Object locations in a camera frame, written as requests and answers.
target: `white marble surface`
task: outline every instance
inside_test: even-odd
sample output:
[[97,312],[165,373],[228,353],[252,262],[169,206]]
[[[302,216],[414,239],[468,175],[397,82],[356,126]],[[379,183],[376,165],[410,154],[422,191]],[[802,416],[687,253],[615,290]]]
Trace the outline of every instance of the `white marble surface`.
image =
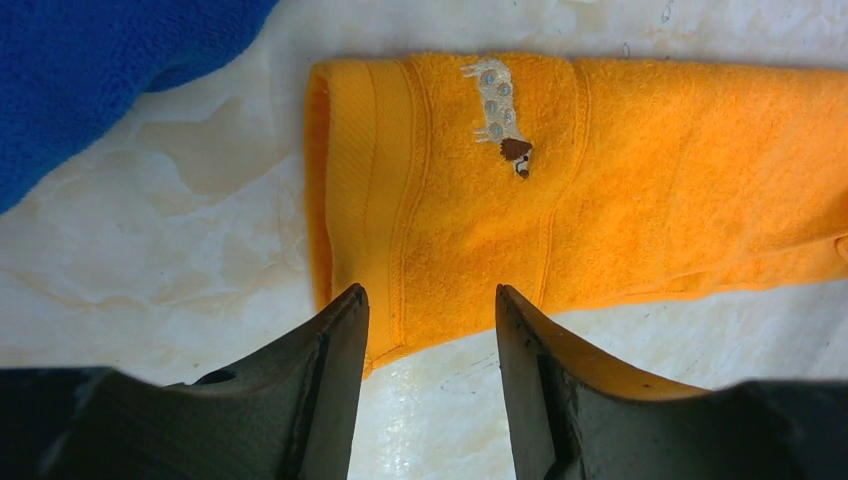
[[[142,97],[0,217],[0,365],[190,382],[308,318],[308,68],[428,49],[846,68],[848,1],[283,0],[235,62]],[[846,306],[841,282],[557,319],[642,368],[718,387],[845,376]],[[351,477],[512,478],[496,357],[488,332],[375,372]]]

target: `embroidery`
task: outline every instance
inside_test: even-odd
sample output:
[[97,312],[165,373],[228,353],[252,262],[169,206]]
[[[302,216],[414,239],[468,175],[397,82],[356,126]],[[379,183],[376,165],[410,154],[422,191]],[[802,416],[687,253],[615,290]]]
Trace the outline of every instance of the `embroidery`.
[[521,178],[530,175],[528,163],[533,145],[518,130],[513,101],[512,74],[500,60],[484,58],[462,67],[464,77],[477,77],[486,126],[474,131],[478,142],[500,145],[501,156],[512,163]]

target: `folded towel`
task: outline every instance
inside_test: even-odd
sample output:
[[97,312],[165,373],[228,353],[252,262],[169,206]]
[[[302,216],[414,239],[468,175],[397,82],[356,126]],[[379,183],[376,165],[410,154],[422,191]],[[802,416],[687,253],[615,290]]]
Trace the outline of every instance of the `folded towel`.
[[844,73],[339,60],[305,120],[315,298],[368,289],[369,371],[492,328],[498,283],[556,313],[848,277]]

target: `sheep embroidery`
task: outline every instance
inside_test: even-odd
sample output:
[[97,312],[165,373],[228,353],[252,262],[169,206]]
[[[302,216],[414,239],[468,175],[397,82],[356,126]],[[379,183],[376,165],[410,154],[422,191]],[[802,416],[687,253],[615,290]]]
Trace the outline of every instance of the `sheep embroidery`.
[[518,130],[513,102],[512,75],[500,60],[484,58],[462,67],[464,77],[477,77],[486,126],[475,130],[477,142],[500,145],[501,156],[512,163],[521,178],[530,175],[528,163],[533,145]]

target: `marble countertop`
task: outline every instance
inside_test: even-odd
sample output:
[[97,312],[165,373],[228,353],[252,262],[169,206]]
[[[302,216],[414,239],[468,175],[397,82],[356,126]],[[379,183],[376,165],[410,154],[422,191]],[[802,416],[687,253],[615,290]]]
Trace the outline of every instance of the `marble countertop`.
[[[0,365],[192,382],[313,313],[302,208],[311,64],[414,51],[848,67],[848,1],[282,0],[224,69],[145,95],[0,217]],[[573,312],[704,387],[848,371],[848,282]],[[376,371],[351,478],[513,478],[492,332]]]

